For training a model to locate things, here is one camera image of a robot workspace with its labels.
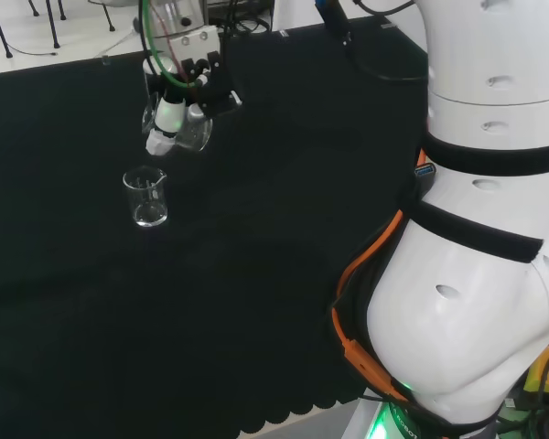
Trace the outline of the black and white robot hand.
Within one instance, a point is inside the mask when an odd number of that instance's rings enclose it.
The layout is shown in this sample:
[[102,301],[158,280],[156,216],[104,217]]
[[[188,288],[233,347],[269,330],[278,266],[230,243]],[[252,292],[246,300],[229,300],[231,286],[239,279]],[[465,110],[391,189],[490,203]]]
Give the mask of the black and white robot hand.
[[197,89],[172,57],[164,53],[143,62],[148,98],[142,120],[145,150],[153,156],[168,155],[176,148],[191,152],[204,149],[212,121],[197,103]]

